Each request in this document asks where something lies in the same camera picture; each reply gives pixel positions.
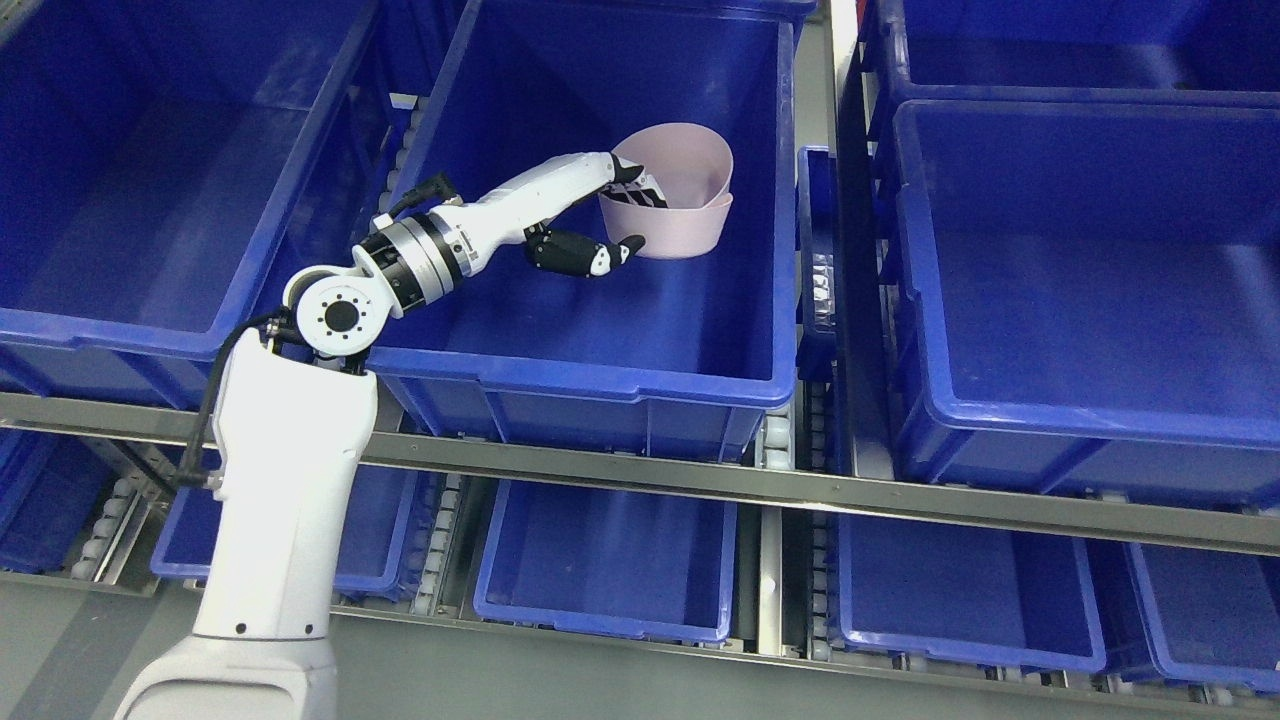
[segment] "robotic hand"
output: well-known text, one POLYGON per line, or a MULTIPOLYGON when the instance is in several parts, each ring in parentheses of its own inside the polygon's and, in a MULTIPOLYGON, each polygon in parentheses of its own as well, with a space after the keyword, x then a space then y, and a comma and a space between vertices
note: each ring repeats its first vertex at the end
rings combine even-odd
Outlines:
POLYGON ((643 237, 608 245, 548 228, 596 192, 666 206, 641 165, 609 152, 552 158, 472 204, 436 176, 375 219, 376 232, 352 250, 355 266, 297 273, 282 311, 232 333, 180 469, 223 502, 205 594, 192 634, 142 670, 116 720, 337 717, 329 602, 351 483, 378 410, 376 378, 364 369, 369 347, 388 316, 453 291, 503 245, 522 242, 535 268, 570 275, 626 263, 643 237), (443 204, 396 220, 431 196, 443 204), (284 357, 284 342, 310 346, 317 361, 284 357), (205 477, 197 461, 210 413, 223 468, 205 477))

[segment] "black cable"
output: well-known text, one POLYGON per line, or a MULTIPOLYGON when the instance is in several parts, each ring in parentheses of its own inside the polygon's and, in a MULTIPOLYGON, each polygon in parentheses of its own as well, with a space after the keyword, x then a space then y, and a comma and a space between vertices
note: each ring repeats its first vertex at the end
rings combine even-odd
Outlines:
POLYGON ((289 309, 280 306, 270 313, 250 318, 236 325, 236 329, 227 336, 221 347, 218 348, 214 366, 209 372, 209 384, 205 386, 205 396, 201 398, 200 411, 196 414, 196 425, 191 429, 191 434, 187 437, 187 446, 182 450, 182 460, 178 461, 178 475, 174 479, 179 486, 204 486, 205 480, 209 479, 209 474, 200 466, 204 459, 205 428, 209 425, 209 416, 214 413, 214 401, 218 400, 218 389, 223 384, 223 372, 227 369, 227 360, 230 357, 236 342, 250 328, 264 325, 271 320, 287 319, 288 316, 289 309))
POLYGON ((454 190, 449 178, 444 173, 436 173, 401 196, 399 201, 392 205, 390 210, 387 210, 387 214, 394 218, 404 210, 416 208, 428 200, 439 199, 443 202, 448 202, 457 196, 458 191, 454 190))

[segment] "metal frame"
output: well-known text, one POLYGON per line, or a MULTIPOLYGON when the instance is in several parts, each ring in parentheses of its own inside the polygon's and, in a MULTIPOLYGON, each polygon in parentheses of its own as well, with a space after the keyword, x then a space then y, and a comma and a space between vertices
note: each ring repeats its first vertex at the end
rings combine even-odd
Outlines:
MULTIPOLYGON (((196 414, 0 393, 0 427, 182 445, 196 414)), ((212 447, 211 441, 206 446, 212 447)), ((375 432, 362 462, 1280 556, 1280 518, 375 432)))

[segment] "black connector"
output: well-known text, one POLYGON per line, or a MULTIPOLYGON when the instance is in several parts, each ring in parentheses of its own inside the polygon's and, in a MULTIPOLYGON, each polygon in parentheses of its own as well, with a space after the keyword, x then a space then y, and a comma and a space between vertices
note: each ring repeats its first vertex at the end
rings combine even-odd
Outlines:
POLYGON ((425 181, 417 183, 413 190, 406 192, 401 199, 392 205, 390 210, 387 211, 388 215, 394 218, 410 208, 417 208, 419 205, 426 202, 428 200, 439 200, 440 202, 451 202, 454 199, 461 199, 458 191, 449 182, 448 176, 444 173, 436 173, 425 181))

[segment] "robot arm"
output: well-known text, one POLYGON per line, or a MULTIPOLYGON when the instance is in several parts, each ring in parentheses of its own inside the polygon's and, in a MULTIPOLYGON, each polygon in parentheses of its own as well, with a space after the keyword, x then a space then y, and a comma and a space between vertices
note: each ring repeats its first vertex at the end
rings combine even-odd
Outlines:
MULTIPOLYGON (((525 243, 525 255, 538 269, 588 278, 609 273, 644 246, 643 237, 609 245, 548 228, 596 192, 637 205, 667 205, 643 165, 612 152, 552 158, 475 202, 462 202, 442 176, 419 187, 431 188, 443 202, 401 220, 394 213, 375 218, 375 232, 352 249, 355 266, 308 268, 285 288, 302 338, 321 355, 364 351, 388 315, 401 318, 452 292, 503 245, 525 243)), ((417 202, 397 208, 426 200, 417 191, 411 192, 417 202)))
MULTIPOLYGON (((605 274, 644 238, 596 243, 548 223, 602 191, 664 205, 644 168, 608 152, 552 158, 470 205, 443 177, 425 184, 444 204, 378 218, 376 232, 353 249, 353 266, 297 273, 285 307, 242 325, 219 352, 200 415, 212 413, 223 454, 223 469, 207 479, 223 516, 205 596, 192 635, 142 670, 116 720, 335 717, 329 601, 347 498, 378 409, 364 357, 387 318, 453 291, 503 245, 524 242, 535 268, 605 274), (262 322, 265 343, 252 327, 262 322), (317 363, 284 357, 284 342, 310 346, 317 363)), ((184 473, 197 459, 197 425, 184 473)))

